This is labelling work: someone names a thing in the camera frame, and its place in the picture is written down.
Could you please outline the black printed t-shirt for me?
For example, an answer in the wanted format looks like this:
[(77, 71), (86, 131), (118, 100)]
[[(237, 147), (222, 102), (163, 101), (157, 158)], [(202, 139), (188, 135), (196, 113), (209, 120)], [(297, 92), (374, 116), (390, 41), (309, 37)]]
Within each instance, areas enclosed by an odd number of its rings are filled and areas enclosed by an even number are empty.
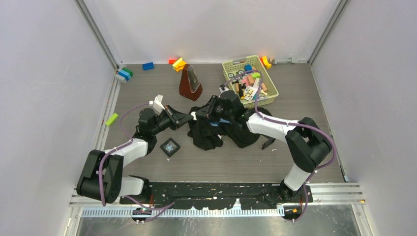
[(188, 125), (190, 131), (188, 137), (193, 139), (193, 144), (203, 150), (215, 149), (223, 146), (220, 135), (228, 136), (239, 148), (245, 148), (254, 144), (260, 134), (252, 133), (248, 130), (244, 122), (246, 119), (235, 117), (229, 122), (221, 122), (213, 126), (206, 118), (197, 117), (191, 120)]

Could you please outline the black square jewellery box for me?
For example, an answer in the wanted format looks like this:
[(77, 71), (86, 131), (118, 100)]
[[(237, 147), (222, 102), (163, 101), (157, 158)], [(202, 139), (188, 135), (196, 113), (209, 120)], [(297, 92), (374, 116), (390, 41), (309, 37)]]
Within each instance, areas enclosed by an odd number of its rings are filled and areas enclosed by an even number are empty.
[(160, 148), (167, 158), (171, 158), (180, 149), (180, 145), (173, 138), (169, 138)]

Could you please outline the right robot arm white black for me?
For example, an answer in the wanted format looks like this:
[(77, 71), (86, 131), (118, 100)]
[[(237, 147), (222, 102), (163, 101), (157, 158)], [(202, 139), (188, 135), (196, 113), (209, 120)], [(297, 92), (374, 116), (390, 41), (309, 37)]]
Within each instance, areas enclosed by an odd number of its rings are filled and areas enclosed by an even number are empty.
[(322, 162), (329, 153), (337, 155), (334, 140), (313, 119), (285, 120), (267, 115), (259, 107), (245, 108), (232, 91), (212, 96), (191, 115), (208, 122), (225, 121), (231, 129), (229, 137), (235, 140), (264, 135), (286, 143), (294, 164), (278, 186), (277, 197), (288, 202), (300, 196), (300, 189), (325, 166)]

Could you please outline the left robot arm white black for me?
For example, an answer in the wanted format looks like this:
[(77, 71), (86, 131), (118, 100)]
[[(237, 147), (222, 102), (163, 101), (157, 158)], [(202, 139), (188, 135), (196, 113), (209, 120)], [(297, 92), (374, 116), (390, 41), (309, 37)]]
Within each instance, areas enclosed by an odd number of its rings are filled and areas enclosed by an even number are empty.
[(157, 134), (168, 128), (177, 130), (192, 119), (192, 115), (178, 112), (169, 105), (160, 112), (153, 108), (142, 109), (136, 131), (126, 143), (88, 153), (76, 186), (77, 194), (98, 200), (103, 206), (124, 196), (132, 196), (140, 204), (146, 203), (151, 196), (148, 179), (124, 177), (124, 167), (150, 154), (157, 143)]

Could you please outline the brown metronome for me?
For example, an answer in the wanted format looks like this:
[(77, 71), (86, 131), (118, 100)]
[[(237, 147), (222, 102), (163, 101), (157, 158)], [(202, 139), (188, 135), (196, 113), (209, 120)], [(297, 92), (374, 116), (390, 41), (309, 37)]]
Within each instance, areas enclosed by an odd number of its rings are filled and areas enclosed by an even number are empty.
[(203, 87), (199, 82), (193, 67), (186, 64), (182, 70), (179, 84), (179, 94), (189, 100), (196, 101), (201, 96)]

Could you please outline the white patterned toy block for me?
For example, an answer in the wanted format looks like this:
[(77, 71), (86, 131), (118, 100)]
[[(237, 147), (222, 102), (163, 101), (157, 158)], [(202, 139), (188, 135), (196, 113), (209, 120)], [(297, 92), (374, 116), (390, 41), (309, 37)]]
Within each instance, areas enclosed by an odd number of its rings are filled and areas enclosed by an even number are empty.
[(252, 101), (257, 94), (257, 88), (247, 86), (243, 92), (244, 100)]

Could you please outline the green plastic basket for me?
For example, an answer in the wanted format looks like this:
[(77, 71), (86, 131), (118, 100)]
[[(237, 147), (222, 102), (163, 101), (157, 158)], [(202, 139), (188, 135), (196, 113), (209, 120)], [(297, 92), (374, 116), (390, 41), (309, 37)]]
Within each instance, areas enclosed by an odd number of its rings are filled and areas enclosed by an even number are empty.
[[(252, 66), (251, 71), (244, 70), (244, 66), (247, 64)], [(227, 82), (226, 87), (240, 97), (241, 103), (246, 108), (253, 108), (255, 100), (258, 100), (258, 106), (272, 103), (279, 95), (267, 69), (264, 68), (260, 58), (256, 55), (224, 62), (222, 67)], [(258, 89), (252, 101), (244, 100), (243, 92), (247, 86)]]

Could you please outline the yellow red blocks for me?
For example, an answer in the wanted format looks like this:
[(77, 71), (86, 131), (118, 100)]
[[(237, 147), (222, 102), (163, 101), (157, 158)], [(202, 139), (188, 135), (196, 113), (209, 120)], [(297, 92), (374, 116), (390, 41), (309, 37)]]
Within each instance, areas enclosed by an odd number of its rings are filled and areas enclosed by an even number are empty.
[(183, 58), (178, 58), (178, 59), (170, 59), (169, 64), (172, 65), (173, 69), (176, 72), (179, 72), (180, 70), (183, 70), (183, 68), (185, 67), (187, 63), (183, 60)]

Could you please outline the blue cube in basket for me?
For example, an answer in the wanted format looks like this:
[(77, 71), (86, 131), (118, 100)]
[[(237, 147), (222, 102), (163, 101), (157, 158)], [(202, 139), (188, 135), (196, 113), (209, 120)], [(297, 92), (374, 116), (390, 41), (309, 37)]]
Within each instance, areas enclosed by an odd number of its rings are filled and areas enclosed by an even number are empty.
[(244, 70), (245, 71), (251, 71), (252, 70), (252, 66), (250, 64), (247, 64), (244, 66)]

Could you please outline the blue brick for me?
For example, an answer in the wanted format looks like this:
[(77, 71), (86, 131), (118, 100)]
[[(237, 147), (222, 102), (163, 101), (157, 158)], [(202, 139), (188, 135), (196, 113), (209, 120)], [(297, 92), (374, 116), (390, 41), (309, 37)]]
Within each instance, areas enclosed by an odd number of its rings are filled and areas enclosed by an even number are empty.
[(148, 62), (148, 63), (144, 63), (144, 64), (142, 64), (142, 69), (143, 69), (144, 71), (154, 69), (154, 64), (153, 64), (153, 62)]

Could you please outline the green block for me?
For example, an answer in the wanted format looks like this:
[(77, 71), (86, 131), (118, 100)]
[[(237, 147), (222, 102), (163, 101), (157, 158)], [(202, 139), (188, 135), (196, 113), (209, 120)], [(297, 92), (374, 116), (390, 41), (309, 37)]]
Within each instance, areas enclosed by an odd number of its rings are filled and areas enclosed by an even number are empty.
[(111, 126), (117, 119), (119, 115), (117, 113), (113, 113), (105, 122), (106, 126)]

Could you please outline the blue green white blocks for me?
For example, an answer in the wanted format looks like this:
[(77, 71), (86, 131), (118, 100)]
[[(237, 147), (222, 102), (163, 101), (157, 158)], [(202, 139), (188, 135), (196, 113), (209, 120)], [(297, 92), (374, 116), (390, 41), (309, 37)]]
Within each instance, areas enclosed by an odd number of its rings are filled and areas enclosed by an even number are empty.
[(126, 83), (133, 77), (133, 72), (126, 67), (120, 68), (115, 74), (115, 78), (121, 83)]

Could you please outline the orange yellow blocks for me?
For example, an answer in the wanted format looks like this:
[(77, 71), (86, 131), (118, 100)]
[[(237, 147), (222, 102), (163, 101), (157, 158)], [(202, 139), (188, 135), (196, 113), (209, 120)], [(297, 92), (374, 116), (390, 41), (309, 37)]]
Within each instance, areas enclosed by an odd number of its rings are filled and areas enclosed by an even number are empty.
[(272, 67), (272, 64), (269, 62), (267, 56), (263, 56), (260, 58), (261, 63), (263, 64), (264, 68), (270, 69)]

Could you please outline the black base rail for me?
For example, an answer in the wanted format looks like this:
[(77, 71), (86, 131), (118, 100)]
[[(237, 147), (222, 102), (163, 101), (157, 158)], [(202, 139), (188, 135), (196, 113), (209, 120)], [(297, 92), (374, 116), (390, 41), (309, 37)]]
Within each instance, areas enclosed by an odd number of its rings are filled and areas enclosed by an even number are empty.
[(150, 204), (156, 209), (222, 210), (240, 205), (243, 210), (273, 209), (278, 205), (313, 202), (309, 186), (292, 192), (273, 183), (149, 182), (138, 195), (127, 187), (120, 192), (121, 204)]

